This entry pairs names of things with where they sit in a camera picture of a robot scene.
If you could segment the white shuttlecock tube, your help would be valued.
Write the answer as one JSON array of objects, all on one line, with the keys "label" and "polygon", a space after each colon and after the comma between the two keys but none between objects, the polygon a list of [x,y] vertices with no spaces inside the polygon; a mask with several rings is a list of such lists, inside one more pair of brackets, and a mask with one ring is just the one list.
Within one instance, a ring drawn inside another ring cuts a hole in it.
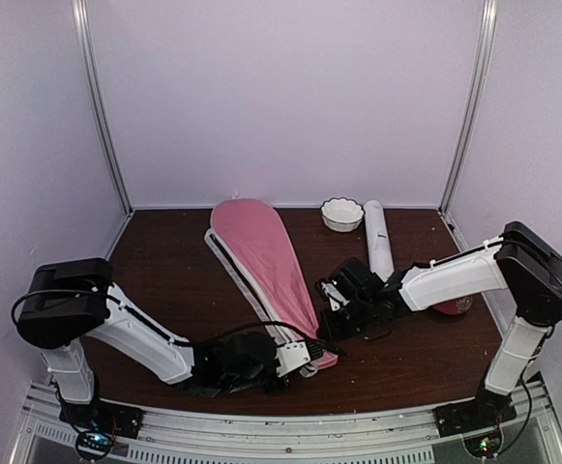
[{"label": "white shuttlecock tube", "polygon": [[377,200],[367,201],[363,209],[370,270],[386,281],[395,266],[384,209]]}]

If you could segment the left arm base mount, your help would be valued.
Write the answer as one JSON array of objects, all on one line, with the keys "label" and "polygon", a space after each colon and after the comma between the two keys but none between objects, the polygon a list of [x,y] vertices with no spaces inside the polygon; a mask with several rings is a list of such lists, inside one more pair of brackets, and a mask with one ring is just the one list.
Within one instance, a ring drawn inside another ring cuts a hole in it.
[{"label": "left arm base mount", "polygon": [[74,404],[57,399],[61,408],[59,419],[74,431],[74,450],[85,461],[108,457],[118,438],[136,439],[142,421],[140,408],[93,400],[89,404]]}]

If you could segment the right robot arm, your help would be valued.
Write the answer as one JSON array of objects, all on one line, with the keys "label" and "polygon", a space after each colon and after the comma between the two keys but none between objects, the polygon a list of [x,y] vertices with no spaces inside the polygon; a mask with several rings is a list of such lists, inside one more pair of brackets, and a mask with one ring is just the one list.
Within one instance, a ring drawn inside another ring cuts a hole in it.
[{"label": "right robot arm", "polygon": [[335,341],[426,310],[462,317],[478,298],[509,294],[515,315],[484,374],[480,395],[466,409],[471,423],[484,427],[503,412],[503,398],[562,318],[562,255],[524,223],[512,221],[479,246],[386,277],[351,257],[318,287],[329,302],[320,313],[318,334]]}]

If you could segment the pink racket bag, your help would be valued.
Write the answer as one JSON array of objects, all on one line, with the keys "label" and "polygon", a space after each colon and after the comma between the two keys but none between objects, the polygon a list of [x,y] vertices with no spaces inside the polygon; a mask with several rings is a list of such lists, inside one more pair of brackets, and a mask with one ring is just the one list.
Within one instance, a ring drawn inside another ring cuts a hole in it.
[{"label": "pink racket bag", "polygon": [[282,346],[315,338],[319,323],[299,259],[277,211],[256,199],[225,200],[210,215],[205,243]]}]

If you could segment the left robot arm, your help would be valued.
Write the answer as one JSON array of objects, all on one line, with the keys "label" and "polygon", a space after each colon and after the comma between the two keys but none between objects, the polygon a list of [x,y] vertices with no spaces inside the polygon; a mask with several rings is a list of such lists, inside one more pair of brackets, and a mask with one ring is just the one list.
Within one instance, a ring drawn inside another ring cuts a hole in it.
[{"label": "left robot arm", "polygon": [[11,309],[20,337],[38,348],[61,398],[90,429],[104,427],[110,410],[98,399],[98,380],[81,339],[94,338],[143,365],[163,383],[194,396],[250,388],[283,390],[288,376],[312,373],[334,349],[281,321],[247,324],[192,341],[140,309],[112,279],[103,258],[39,267]]}]

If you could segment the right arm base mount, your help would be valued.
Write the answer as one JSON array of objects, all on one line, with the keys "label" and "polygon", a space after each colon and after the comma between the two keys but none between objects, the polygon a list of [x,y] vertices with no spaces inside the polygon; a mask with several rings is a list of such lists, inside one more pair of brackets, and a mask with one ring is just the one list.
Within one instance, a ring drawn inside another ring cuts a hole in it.
[{"label": "right arm base mount", "polygon": [[514,420],[518,413],[510,395],[491,392],[433,410],[441,438],[460,436],[465,450],[473,457],[495,458],[504,445],[502,423]]}]

